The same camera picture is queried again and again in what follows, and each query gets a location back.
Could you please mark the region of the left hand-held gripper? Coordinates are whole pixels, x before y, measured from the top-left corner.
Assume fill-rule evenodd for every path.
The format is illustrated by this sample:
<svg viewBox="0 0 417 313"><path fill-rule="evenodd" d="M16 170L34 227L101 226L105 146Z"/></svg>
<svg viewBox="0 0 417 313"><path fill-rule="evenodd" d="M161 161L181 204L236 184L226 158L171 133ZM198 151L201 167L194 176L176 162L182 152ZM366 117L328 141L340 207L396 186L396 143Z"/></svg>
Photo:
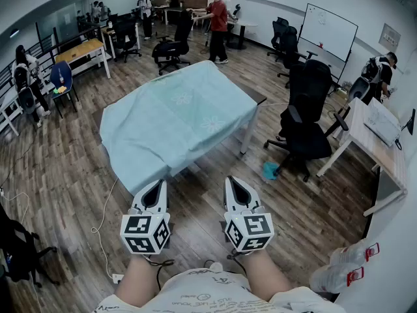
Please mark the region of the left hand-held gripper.
<svg viewBox="0 0 417 313"><path fill-rule="evenodd" d="M120 236L131 254L159 255L170 246L172 225L168 211L167 183L163 179L143 187L127 215L122 216Z"/></svg>

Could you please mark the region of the table with light blue cloth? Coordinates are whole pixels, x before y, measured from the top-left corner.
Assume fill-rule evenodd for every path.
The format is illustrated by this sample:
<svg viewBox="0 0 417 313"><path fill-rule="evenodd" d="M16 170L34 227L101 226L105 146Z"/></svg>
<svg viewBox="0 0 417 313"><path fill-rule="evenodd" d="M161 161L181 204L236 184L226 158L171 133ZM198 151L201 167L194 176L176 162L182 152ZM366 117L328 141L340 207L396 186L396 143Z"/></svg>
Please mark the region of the table with light blue cloth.
<svg viewBox="0 0 417 313"><path fill-rule="evenodd" d="M217 146L248 123L257 106L213 62L202 61L104 108L100 137L113 172L136 195Z"/></svg>

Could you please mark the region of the person's left forearm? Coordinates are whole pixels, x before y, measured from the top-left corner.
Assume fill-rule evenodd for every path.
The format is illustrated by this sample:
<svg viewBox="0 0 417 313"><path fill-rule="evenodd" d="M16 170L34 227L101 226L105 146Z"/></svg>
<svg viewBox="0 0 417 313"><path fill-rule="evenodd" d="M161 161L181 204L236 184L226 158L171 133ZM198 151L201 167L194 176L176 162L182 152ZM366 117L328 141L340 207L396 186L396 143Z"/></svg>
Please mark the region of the person's left forearm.
<svg viewBox="0 0 417 313"><path fill-rule="evenodd" d="M132 255L115 295L129 305L144 306L158 292L156 274L157 268L152 266L143 256Z"/></svg>

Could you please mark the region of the person's right forearm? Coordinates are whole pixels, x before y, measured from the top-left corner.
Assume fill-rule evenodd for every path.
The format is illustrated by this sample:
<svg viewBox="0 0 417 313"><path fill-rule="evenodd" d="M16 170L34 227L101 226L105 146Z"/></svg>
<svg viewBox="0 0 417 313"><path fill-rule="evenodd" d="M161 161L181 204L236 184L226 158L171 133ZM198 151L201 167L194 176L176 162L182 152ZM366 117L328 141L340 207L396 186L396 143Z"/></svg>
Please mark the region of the person's right forearm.
<svg viewBox="0 0 417 313"><path fill-rule="evenodd" d="M242 262L251 291L258 298L269 301L275 294L293 289L266 250L245 255Z"/></svg>

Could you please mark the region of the teal cloth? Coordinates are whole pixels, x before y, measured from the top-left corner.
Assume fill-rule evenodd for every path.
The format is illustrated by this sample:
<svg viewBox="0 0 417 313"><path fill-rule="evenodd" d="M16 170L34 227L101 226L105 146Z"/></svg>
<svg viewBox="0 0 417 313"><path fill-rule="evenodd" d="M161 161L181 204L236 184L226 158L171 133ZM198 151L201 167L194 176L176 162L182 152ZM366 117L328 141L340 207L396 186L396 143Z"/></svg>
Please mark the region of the teal cloth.
<svg viewBox="0 0 417 313"><path fill-rule="evenodd" d="M265 179L275 181L280 174L280 165L274 162L265 162L263 164L263 176Z"/></svg>

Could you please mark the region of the white printed shirt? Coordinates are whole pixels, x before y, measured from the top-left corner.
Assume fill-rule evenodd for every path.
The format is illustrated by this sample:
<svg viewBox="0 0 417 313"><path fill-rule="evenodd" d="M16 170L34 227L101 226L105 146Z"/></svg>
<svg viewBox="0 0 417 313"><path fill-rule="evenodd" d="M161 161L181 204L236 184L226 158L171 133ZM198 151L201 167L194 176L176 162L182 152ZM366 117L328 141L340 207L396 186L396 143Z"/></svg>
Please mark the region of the white printed shirt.
<svg viewBox="0 0 417 313"><path fill-rule="evenodd" d="M250 291L245 276L199 268L169 279L158 295L141 307L116 295L105 298L92 313L346 313L307 287L279 292L268 301Z"/></svg>

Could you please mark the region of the clear red-capped water bottle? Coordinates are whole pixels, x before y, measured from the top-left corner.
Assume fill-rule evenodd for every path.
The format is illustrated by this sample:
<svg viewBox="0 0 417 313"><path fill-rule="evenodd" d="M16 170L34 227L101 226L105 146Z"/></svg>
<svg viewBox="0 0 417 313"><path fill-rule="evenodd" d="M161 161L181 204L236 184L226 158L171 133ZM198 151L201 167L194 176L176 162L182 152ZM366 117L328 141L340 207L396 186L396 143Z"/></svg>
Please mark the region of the clear red-capped water bottle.
<svg viewBox="0 0 417 313"><path fill-rule="evenodd" d="M367 239L362 239L351 246L335 249L330 255L330 265L349 263L361 267L371 257L379 254L380 251L378 242L369 242Z"/></svg>
<svg viewBox="0 0 417 313"><path fill-rule="evenodd" d="M338 294L363 277L363 266L358 267L352 263L325 265L311 275L309 287L317 293Z"/></svg>

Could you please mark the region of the blue chair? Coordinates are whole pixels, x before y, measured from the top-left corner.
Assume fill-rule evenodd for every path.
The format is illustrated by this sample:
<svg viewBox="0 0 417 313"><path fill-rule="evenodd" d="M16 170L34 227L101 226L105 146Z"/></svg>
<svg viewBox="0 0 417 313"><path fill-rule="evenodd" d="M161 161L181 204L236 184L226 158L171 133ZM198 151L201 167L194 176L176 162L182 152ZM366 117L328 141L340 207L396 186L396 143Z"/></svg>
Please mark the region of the blue chair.
<svg viewBox="0 0 417 313"><path fill-rule="evenodd" d="M53 100L53 103L55 104L55 107L57 108L60 117L63 118L63 115L61 113L58 103L60 103L61 106L64 107L64 96L66 96L69 99L74 111L76 112L77 108L73 97L75 97L77 101L79 100L79 98L74 87L72 70L66 61L58 62L52 66L50 72L50 82L54 86L51 98Z"/></svg>

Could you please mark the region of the grey rounded case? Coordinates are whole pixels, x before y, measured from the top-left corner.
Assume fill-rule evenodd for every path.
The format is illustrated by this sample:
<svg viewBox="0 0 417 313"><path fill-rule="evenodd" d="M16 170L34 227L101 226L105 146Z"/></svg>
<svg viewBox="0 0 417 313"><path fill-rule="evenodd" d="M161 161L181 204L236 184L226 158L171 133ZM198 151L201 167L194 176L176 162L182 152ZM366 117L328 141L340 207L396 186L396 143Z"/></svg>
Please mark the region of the grey rounded case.
<svg viewBox="0 0 417 313"><path fill-rule="evenodd" d="M18 92L18 99L25 113L32 114L35 111L36 104L30 87L22 88Z"/></svg>
<svg viewBox="0 0 417 313"><path fill-rule="evenodd" d="M355 98L364 101L364 97L367 95L370 88L370 82L367 78L360 76L351 86L348 92L347 103L349 104Z"/></svg>

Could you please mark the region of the white printed box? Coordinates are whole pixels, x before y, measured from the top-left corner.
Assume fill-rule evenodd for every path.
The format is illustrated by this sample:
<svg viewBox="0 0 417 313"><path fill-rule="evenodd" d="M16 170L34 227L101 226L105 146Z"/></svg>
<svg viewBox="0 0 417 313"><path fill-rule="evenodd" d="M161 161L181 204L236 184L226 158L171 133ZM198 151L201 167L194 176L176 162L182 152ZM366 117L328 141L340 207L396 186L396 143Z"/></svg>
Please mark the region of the white printed box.
<svg viewBox="0 0 417 313"><path fill-rule="evenodd" d="M372 98L367 106L364 124L388 147L393 146L401 133L398 119L376 98Z"/></svg>

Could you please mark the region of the wooden table with white legs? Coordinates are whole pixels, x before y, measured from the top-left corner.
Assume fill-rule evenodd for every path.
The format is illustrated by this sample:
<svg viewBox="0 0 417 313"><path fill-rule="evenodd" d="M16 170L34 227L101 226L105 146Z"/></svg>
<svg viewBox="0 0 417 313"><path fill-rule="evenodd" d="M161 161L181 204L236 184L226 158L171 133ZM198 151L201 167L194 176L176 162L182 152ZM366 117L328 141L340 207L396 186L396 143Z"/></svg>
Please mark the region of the wooden table with white legs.
<svg viewBox="0 0 417 313"><path fill-rule="evenodd" d="M74 48L71 48L63 53L60 53L56 59L56 63L60 63L61 61L65 61L68 64L73 63L83 57L88 55L96 55L96 64L100 67L100 64L103 63L104 68L106 70L107 78L111 78L111 74L108 67L108 60L106 56L106 52L104 49L104 44L99 41L97 38L87 40Z"/></svg>

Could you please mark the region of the round white table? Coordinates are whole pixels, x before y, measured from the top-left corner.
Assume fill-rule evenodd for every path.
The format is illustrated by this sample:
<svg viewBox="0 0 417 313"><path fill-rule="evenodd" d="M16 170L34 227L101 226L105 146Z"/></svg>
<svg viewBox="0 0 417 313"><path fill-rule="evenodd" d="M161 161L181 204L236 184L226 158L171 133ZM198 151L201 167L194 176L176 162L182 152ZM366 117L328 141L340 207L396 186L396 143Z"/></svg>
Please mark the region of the round white table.
<svg viewBox="0 0 417 313"><path fill-rule="evenodd" d="M245 31L247 27L257 27L257 24L254 23L248 23L242 20L228 20L227 21L227 39L225 45L228 48L234 49L234 50L245 50L246 47L244 45L244 36ZM240 29L238 34L238 40L234 42L232 40L232 36L234 35L232 30L238 27Z"/></svg>

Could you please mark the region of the white whiteboard on stand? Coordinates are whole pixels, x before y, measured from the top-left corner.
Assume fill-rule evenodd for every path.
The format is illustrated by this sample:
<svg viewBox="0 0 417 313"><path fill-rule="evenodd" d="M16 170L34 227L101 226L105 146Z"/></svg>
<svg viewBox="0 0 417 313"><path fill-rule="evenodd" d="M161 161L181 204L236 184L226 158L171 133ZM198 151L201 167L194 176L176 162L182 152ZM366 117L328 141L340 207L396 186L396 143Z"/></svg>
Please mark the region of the white whiteboard on stand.
<svg viewBox="0 0 417 313"><path fill-rule="evenodd" d="M329 10L308 3L298 39L318 49L316 58L331 71L333 82L340 84L352 53L358 26Z"/></svg>

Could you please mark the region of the black railing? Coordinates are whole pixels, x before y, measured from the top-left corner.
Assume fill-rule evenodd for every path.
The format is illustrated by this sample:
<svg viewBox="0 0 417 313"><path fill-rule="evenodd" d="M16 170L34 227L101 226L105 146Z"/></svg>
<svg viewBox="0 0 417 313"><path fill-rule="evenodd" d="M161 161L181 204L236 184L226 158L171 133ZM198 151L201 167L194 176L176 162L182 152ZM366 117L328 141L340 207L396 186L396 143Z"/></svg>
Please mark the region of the black railing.
<svg viewBox="0 0 417 313"><path fill-rule="evenodd" d="M53 28L53 34L49 37L38 41L36 44L29 47L25 52L36 57L41 61L42 64L47 63L46 67L42 67L41 71L46 70L51 67L55 62L55 58L65 52L70 48L75 47L78 44L82 44L88 40L98 39L102 40L103 36L99 26L94 26L89 29L86 29L79 34L70 37L62 42L57 44L52 44L53 40L57 39L56 28ZM12 86L12 65L15 60L11 61L6 65L2 70L0 70L0 89L7 86L10 88Z"/></svg>

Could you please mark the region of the grey wall notice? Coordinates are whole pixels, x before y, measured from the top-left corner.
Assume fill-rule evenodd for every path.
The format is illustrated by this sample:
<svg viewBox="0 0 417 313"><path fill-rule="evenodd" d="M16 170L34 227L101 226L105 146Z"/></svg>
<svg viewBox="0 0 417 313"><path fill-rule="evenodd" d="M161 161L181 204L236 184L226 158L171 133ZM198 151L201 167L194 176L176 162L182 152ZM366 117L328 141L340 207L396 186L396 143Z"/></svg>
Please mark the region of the grey wall notice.
<svg viewBox="0 0 417 313"><path fill-rule="evenodd" d="M388 24L384 24L379 39L379 44L386 48L389 52L396 52L399 45L401 35Z"/></svg>

